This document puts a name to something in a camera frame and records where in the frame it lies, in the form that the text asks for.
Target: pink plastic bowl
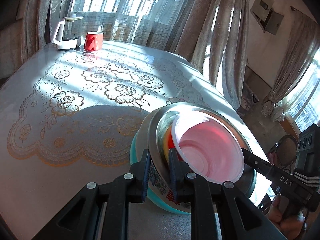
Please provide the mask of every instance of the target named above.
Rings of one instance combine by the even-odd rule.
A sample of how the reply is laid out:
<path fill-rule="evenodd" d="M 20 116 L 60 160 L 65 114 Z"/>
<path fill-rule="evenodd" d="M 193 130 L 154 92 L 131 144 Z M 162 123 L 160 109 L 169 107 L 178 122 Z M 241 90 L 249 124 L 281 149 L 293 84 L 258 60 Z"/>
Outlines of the pink plastic bowl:
<path fill-rule="evenodd" d="M 207 181 L 236 182 L 244 170 L 241 147 L 231 131 L 214 117 L 190 111 L 172 123 L 172 139 L 181 158 Z"/>

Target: white kettle handle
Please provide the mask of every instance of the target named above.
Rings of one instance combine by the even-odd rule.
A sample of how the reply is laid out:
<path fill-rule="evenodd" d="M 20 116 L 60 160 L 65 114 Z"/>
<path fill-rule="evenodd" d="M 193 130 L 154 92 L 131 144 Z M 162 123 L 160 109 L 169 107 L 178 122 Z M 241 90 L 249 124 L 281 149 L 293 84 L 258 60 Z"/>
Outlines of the white kettle handle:
<path fill-rule="evenodd" d="M 61 41 L 57 40 L 57 35 L 58 35 L 58 31 L 60 28 L 60 25 L 63 25 L 65 23 L 65 20 L 58 22 L 57 27 L 54 31 L 54 34 L 52 36 L 52 43 L 57 44 L 57 45 L 61 45 Z"/>

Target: metal screw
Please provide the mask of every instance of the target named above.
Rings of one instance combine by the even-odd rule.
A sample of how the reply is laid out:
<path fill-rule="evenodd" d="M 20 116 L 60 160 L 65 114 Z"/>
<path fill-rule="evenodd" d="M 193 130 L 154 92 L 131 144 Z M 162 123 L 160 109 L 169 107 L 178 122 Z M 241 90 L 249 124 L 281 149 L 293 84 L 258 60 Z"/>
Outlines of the metal screw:
<path fill-rule="evenodd" d="M 97 184 L 95 184 L 94 182 L 89 182 L 88 184 L 87 184 L 87 188 L 88 189 L 93 189 L 93 188 L 95 188 L 97 186 Z"/>
<path fill-rule="evenodd" d="M 133 174 L 132 173 L 126 173 L 126 174 L 123 175 L 123 177 L 125 179 L 132 179 L 133 178 Z"/>
<path fill-rule="evenodd" d="M 226 182 L 224 183 L 224 186 L 225 186 L 226 188 L 233 188 L 233 183 L 232 183 L 231 181 L 226 181 Z"/>
<path fill-rule="evenodd" d="M 194 172 L 187 173 L 187 178 L 189 178 L 189 179 L 195 179 L 196 176 L 197 176 L 197 174 L 195 174 Z"/>

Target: mug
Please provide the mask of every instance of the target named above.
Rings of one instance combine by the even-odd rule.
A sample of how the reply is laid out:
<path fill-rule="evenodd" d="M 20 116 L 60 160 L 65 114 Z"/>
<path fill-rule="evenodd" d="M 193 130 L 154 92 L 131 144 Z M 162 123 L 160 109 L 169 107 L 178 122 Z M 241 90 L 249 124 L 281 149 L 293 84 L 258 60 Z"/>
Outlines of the mug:
<path fill-rule="evenodd" d="M 84 42 L 84 50 L 94 51 L 102 49 L 102 42 L 102 32 L 88 32 Z"/>

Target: floral tablecloth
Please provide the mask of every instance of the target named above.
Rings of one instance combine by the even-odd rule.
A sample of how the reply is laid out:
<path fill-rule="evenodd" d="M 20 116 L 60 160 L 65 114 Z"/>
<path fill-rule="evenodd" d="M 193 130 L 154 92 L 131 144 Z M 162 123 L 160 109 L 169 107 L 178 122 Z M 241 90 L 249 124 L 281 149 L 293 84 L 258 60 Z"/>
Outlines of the floral tablecloth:
<path fill-rule="evenodd" d="M 31 57 L 0 90 L 0 214 L 17 238 L 31 239 L 87 182 L 106 183 L 128 171 L 142 120 L 174 102 L 219 112 L 265 158 L 223 96 L 178 55 L 104 42 L 103 50 L 92 53 L 61 52 L 48 44 Z M 255 203 L 270 185 L 259 174 L 257 182 Z M 177 216 L 160 212 L 159 218 L 158 208 L 151 209 L 145 212 L 154 223 L 157 216 L 175 221 L 175 239 L 190 233 L 189 222 L 178 225 Z M 157 228 L 131 232 L 131 239 L 146 238 L 150 230 L 158 236 L 153 239 L 166 238 Z"/>

